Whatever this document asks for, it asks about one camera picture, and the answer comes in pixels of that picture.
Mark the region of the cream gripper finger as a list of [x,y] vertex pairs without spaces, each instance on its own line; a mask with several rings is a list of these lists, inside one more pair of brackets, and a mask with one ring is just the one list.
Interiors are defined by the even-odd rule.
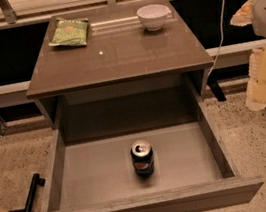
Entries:
[[252,23],[252,0],[246,1],[243,6],[232,16],[230,24],[236,27],[245,27]]
[[254,49],[249,57],[245,105],[251,111],[263,110],[266,107],[266,45]]

